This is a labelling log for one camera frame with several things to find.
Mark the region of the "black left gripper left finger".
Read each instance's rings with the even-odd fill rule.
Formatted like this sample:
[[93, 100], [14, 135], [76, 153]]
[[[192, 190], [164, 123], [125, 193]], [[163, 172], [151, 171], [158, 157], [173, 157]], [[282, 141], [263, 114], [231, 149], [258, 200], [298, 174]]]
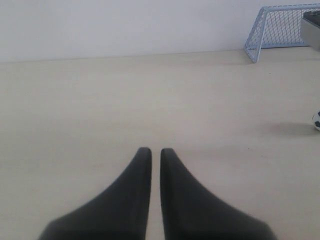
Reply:
[[51, 221], [41, 240], [144, 240], [152, 180], [152, 152], [140, 147], [121, 175], [98, 196]]

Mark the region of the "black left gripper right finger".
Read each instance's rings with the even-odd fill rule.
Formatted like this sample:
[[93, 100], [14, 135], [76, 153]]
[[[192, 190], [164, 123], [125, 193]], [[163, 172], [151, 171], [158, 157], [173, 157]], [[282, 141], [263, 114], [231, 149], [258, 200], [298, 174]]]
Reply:
[[166, 240], [275, 240], [265, 222], [207, 190], [172, 148], [160, 153], [160, 199]]

